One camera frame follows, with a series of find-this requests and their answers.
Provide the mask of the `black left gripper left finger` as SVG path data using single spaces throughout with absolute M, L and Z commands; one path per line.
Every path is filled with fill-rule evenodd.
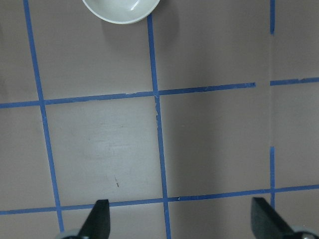
M 98 200 L 77 237 L 80 239 L 108 239 L 110 235 L 109 200 Z

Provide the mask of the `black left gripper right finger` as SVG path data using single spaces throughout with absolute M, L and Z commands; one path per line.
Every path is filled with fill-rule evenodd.
M 293 239 L 294 231 L 262 197 L 251 200 L 251 230 L 256 239 Z

